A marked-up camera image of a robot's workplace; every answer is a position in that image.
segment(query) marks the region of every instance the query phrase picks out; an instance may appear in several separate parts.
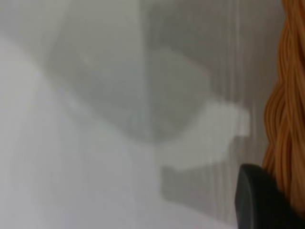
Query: white wall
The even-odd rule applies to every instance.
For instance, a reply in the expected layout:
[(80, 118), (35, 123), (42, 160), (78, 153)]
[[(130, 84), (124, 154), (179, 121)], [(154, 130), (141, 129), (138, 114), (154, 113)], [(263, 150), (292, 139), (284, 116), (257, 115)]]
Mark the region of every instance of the white wall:
[(235, 228), (272, 0), (0, 0), (2, 228)]

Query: black plastic piece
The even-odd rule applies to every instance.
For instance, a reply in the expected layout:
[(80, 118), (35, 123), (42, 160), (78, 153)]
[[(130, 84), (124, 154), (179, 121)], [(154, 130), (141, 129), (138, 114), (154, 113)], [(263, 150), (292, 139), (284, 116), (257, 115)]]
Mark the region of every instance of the black plastic piece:
[(239, 229), (305, 229), (305, 221), (259, 166), (240, 167), (235, 209)]

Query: black object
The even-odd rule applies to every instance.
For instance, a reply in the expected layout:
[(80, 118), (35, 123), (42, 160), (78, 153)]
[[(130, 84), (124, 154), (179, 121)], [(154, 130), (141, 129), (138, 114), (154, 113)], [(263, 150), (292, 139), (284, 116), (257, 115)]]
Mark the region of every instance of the black object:
[(242, 165), (235, 194), (238, 229), (305, 229), (275, 180), (262, 168)]

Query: light gray background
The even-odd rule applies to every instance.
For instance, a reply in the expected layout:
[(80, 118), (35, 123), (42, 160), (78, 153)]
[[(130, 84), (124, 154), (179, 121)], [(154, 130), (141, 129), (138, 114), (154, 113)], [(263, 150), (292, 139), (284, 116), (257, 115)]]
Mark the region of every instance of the light gray background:
[(0, 0), (1, 228), (236, 228), (276, 0)]

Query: white backdrop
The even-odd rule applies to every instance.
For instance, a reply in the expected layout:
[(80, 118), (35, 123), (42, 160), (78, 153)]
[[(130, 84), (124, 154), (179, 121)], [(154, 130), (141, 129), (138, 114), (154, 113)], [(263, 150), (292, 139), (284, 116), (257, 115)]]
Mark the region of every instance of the white backdrop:
[(0, 225), (236, 228), (274, 0), (0, 0)]

